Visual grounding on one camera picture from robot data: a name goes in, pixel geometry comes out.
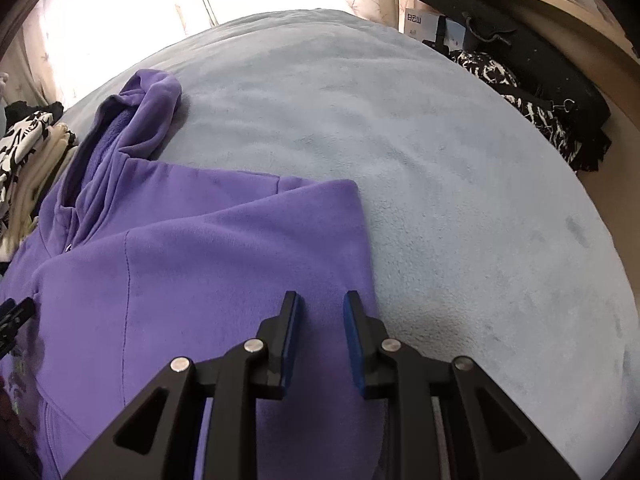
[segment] black and white patterned fabric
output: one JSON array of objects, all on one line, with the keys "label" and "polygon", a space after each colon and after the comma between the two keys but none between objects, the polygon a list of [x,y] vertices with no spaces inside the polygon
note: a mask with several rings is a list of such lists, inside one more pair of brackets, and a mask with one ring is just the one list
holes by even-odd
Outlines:
[{"label": "black and white patterned fabric", "polygon": [[52,114],[36,112],[14,124],[0,140],[0,238],[7,230],[12,195],[22,168],[30,156],[46,142]]},{"label": "black and white patterned fabric", "polygon": [[[454,62],[471,72],[478,79],[492,86],[502,88],[500,94],[506,101],[518,109],[562,155],[574,171],[596,171],[598,160],[602,160],[611,146],[604,135],[594,139],[595,146],[589,149],[577,140],[567,127],[563,126],[553,112],[550,102],[543,102],[519,89],[518,79],[507,67],[498,63],[484,52],[451,52],[449,56]],[[514,87],[513,94],[505,86]]]}]

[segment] purple fabric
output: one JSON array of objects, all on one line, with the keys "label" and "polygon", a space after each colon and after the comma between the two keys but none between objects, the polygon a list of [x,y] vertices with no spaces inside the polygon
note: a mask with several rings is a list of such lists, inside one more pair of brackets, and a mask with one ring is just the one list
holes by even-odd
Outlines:
[{"label": "purple fabric", "polygon": [[[258,404],[260,478],[369,480],[382,406],[353,386],[341,315],[350,289],[376,309],[358,189],[146,160],[179,97],[173,76],[140,70],[101,105],[0,283],[0,300],[39,307],[19,347],[44,479],[68,471],[173,357],[223,354],[296,290],[306,316],[289,395]],[[135,114],[100,143],[125,110]],[[25,384],[10,393],[28,410]]]}]

